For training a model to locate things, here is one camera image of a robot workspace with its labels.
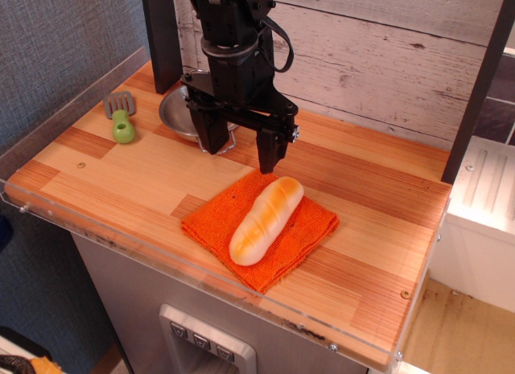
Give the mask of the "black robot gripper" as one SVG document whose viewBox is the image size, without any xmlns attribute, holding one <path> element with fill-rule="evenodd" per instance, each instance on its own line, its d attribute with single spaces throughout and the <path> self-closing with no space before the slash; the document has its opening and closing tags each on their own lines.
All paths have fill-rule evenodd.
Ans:
<svg viewBox="0 0 515 374">
<path fill-rule="evenodd" d="M 270 174 L 286 155 L 288 142 L 299 137 L 298 107 L 274 87 L 274 70 L 260 51 L 242 59 L 208 58 L 212 95 L 228 121 L 257 131 L 259 169 Z M 229 140 L 227 122 L 214 111 L 190 109 L 200 144 L 217 154 Z"/>
</svg>

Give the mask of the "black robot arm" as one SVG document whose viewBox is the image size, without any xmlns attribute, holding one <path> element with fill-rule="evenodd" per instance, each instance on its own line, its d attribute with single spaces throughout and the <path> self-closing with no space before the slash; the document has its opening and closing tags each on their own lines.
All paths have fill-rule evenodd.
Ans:
<svg viewBox="0 0 515 374">
<path fill-rule="evenodd" d="M 271 173 L 299 135 L 298 107 L 274 87 L 274 77 L 294 60 L 288 52 L 279 68 L 274 37 L 287 33 L 269 17 L 275 0 L 190 0 L 200 20 L 207 72 L 183 74 L 187 107 L 200 143 L 217 154 L 229 140 L 228 124 L 257 134 L 260 171 Z"/>
</svg>

